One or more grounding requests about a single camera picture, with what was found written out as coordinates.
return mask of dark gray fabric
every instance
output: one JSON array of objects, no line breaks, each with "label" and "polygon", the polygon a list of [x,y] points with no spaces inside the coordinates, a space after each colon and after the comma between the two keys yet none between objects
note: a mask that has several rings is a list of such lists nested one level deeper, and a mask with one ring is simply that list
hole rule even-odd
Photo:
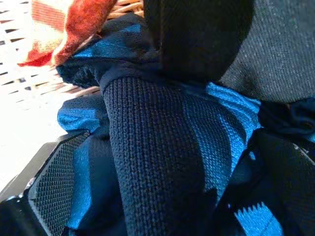
[{"label": "dark gray fabric", "polygon": [[161,0],[163,67],[264,101],[310,97],[314,12],[311,0]]}]

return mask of woven wicker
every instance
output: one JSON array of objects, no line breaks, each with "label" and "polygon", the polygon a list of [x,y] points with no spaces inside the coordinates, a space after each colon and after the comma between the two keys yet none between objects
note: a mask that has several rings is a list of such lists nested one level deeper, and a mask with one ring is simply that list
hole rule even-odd
[{"label": "woven wicker", "polygon": [[[56,121],[64,101],[99,92],[64,83],[55,69],[14,63],[25,41],[30,6],[30,0],[0,1],[0,190],[45,142],[64,134]],[[128,12],[143,16],[142,1],[118,0],[108,19]]]}]

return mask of dark blue garment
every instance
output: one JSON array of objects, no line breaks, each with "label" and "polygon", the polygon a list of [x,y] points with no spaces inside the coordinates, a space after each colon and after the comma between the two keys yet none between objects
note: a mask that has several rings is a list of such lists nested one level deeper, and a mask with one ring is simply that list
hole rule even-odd
[{"label": "dark blue garment", "polygon": [[[78,191],[67,226],[78,235],[290,231],[259,153],[248,150],[261,127],[260,102],[212,83],[204,92],[157,73],[158,54],[143,42],[146,29],[131,19],[140,21],[132,14],[120,19],[129,21],[123,27],[111,21],[116,31],[58,68],[68,82],[101,87],[101,96],[67,101],[58,114],[65,130],[93,133],[74,156]],[[103,232],[90,224],[95,219],[104,223]]]},{"label": "dark blue garment", "polygon": [[258,114],[262,126],[278,134],[315,142],[315,98],[289,105],[263,102]]}]

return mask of clothing pile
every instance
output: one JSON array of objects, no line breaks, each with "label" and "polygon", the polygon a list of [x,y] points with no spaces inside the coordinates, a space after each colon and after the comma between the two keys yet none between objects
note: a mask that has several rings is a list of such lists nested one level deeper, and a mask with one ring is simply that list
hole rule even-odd
[{"label": "clothing pile", "polygon": [[315,148],[315,6],[153,2],[146,22],[107,22],[57,68],[101,91],[58,114],[66,131],[91,132],[64,235],[315,235],[314,160],[292,196],[277,181],[304,163],[281,145]]}]

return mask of red fabric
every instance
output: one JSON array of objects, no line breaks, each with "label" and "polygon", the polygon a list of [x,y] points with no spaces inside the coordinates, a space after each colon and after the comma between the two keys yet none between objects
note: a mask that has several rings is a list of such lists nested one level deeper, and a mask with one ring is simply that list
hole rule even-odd
[{"label": "red fabric", "polygon": [[19,66],[64,63],[101,29],[117,0],[32,0],[30,36]]}]

